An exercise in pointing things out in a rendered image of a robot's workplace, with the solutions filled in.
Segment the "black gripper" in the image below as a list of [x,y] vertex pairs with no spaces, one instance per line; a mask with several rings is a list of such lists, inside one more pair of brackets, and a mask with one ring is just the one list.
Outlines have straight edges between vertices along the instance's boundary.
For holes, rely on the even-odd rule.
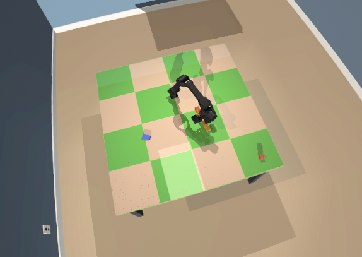
[[[212,109],[212,111],[216,114],[216,111],[214,110],[214,108]],[[202,114],[200,112],[200,115],[193,115],[191,118],[192,118],[194,124],[196,124],[198,122],[202,122],[203,116],[206,116],[206,114]]]

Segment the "orange bar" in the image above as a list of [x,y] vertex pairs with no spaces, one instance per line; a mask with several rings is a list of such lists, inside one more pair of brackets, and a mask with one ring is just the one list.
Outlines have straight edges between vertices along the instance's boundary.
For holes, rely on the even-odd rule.
[[[197,115],[200,115],[200,108],[199,108],[199,106],[195,107],[195,112],[196,112]],[[202,119],[202,124],[203,124],[203,126],[205,127],[205,129],[206,129],[207,132],[211,130],[211,128],[209,127],[209,125],[204,122],[204,119]]]

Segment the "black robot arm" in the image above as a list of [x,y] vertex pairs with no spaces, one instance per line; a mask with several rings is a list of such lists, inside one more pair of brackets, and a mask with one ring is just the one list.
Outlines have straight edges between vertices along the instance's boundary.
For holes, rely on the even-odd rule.
[[207,97],[204,97],[201,94],[201,92],[194,85],[193,81],[190,80],[189,76],[185,74],[178,77],[176,79],[176,84],[167,90],[168,93],[170,94],[171,99],[176,98],[178,96],[177,93],[181,90],[180,86],[189,88],[189,90],[196,97],[196,99],[198,100],[198,104],[201,108],[201,113],[206,114],[206,116],[202,117],[206,124],[214,121],[217,118],[217,115],[212,111],[213,105],[211,101]]

